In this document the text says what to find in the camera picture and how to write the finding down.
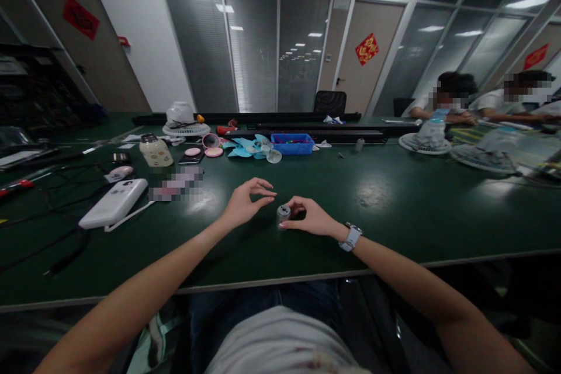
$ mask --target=table edge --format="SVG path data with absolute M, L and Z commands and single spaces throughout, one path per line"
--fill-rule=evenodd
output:
M 484 261 L 495 260 L 500 258 L 533 257 L 538 255 L 555 254 L 555 253 L 561 253 L 561 248 L 554 248 L 551 250 L 530 251 L 530 252 L 523 252 L 523 253 L 497 254 L 497 255 L 491 255 L 486 257 L 442 260 L 442 261 L 436 261 L 430 263 L 423 263 L 421 264 L 421 266 L 426 268 L 432 268 L 432 267 L 440 267 L 440 266 L 450 266 L 455 264 L 478 263 L 478 262 L 484 262 Z M 287 278 L 251 280 L 249 282 L 220 283 L 211 286 L 191 286 L 188 288 L 179 288 L 177 291 L 175 291 L 174 295 L 187 295 L 190 293 L 213 292 L 218 290 L 227 290 L 227 289 L 235 289 L 235 288 L 251 288 L 254 286 L 278 285 L 280 283 L 320 281 L 323 279 L 342 278 L 345 276 L 370 275 L 372 273 L 373 272 L 370 269 L 360 269 L 360 270 L 345 271 L 345 272 L 318 273 L 316 275 L 306 275 L 306 276 L 289 276 Z M 105 298 L 105 296 L 0 306 L 0 314 L 16 312 L 16 311 L 43 310 L 49 308 L 95 304 L 100 302 L 103 298 Z

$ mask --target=white power bank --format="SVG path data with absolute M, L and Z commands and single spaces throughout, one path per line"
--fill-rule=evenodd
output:
M 148 187 L 144 178 L 119 181 L 78 222 L 84 229 L 113 225 L 127 216 L 142 192 Z

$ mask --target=jeans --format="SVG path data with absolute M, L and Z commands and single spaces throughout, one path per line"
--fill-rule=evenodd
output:
M 279 305 L 325 323 L 342 337 L 335 279 L 194 294 L 189 299 L 193 374 L 205 371 L 234 326 Z

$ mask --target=pink round object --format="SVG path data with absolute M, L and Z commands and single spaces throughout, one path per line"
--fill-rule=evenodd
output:
M 200 154 L 200 149 L 199 148 L 190 148 L 190 149 L 187 149 L 185 151 L 185 155 L 187 155 L 187 156 L 195 156 L 195 155 L 198 155 L 198 154 Z
M 223 153 L 224 153 L 224 150 L 222 148 L 208 148 L 205 151 L 205 155 L 207 155 L 209 158 L 219 157 Z
M 111 175 L 115 175 L 115 174 L 122 174 L 123 176 L 127 176 L 127 175 L 131 175 L 133 173 L 133 167 L 130 167 L 128 165 L 125 165 L 123 167 L 118 167 L 113 169 L 110 174 Z

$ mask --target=jar lid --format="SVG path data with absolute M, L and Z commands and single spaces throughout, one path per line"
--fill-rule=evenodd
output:
M 154 133 L 143 134 L 142 136 L 140 136 L 140 141 L 142 143 L 154 143 L 158 140 L 158 136 L 156 136 Z

